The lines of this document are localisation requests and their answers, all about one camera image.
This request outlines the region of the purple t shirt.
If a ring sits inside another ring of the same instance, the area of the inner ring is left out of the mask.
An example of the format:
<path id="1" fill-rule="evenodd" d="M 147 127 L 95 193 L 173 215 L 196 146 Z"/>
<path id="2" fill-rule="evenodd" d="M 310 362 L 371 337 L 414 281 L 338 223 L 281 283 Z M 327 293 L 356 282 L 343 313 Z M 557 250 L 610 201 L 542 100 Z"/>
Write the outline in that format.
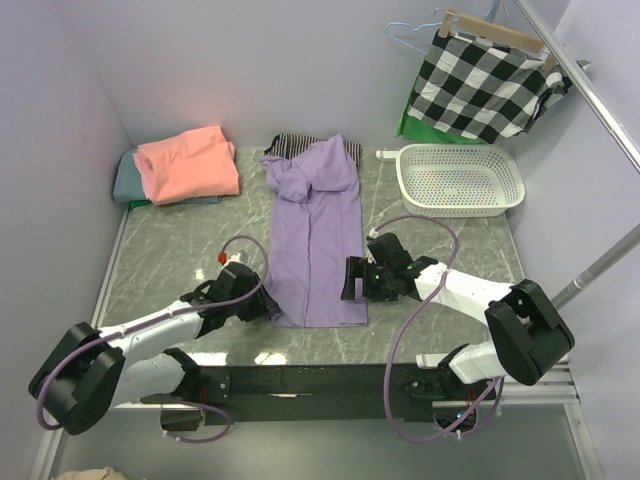
<path id="1" fill-rule="evenodd" d="M 363 249 L 360 181 L 344 138 L 313 143 L 300 155 L 261 161 L 273 195 L 265 287 L 284 328 L 338 328 L 368 322 L 362 298 L 344 301 L 346 260 Z"/>

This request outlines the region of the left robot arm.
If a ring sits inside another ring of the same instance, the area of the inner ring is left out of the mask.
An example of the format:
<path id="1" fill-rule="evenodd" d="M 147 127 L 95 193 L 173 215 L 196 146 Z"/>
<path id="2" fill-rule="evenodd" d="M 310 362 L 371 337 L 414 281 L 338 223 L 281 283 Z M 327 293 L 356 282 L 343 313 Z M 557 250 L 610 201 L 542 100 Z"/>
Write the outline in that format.
<path id="1" fill-rule="evenodd" d="M 28 385 L 37 417 L 51 415 L 71 435 L 93 427 L 111 408 L 146 397 L 217 405 L 226 393 L 179 344 L 203 337 L 231 317 L 251 322 L 278 313 L 260 276 L 238 261 L 214 280 L 158 312 L 102 330 L 71 327 Z"/>

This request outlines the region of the black white striped shirt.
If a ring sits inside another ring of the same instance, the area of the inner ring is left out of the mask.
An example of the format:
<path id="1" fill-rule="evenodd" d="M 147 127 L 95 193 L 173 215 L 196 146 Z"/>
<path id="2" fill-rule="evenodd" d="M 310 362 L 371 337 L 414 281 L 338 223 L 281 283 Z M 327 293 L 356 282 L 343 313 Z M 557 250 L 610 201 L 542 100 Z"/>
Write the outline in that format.
<path id="1" fill-rule="evenodd" d="M 264 155 L 290 160 L 304 153 L 312 144 L 324 141 L 324 138 L 310 135 L 280 133 L 273 138 L 270 146 L 264 150 Z M 361 145 L 356 142 L 345 140 L 344 146 L 349 157 L 356 165 L 359 165 L 361 158 Z"/>

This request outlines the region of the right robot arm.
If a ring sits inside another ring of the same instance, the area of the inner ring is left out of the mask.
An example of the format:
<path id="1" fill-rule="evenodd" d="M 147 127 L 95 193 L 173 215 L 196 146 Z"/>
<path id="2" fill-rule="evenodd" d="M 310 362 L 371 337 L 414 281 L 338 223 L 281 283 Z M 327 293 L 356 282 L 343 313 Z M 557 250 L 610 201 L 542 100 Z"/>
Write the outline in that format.
<path id="1" fill-rule="evenodd" d="M 427 256 L 412 258 L 393 233 L 370 240 L 368 248 L 369 257 L 347 258 L 342 300 L 430 298 L 489 330 L 489 340 L 463 344 L 434 366 L 426 356 L 417 356 L 417 366 L 427 372 L 426 381 L 414 388 L 419 395 L 452 400 L 484 380 L 503 376 L 533 386 L 575 346 L 573 333 L 532 280 L 494 282 L 451 270 Z"/>

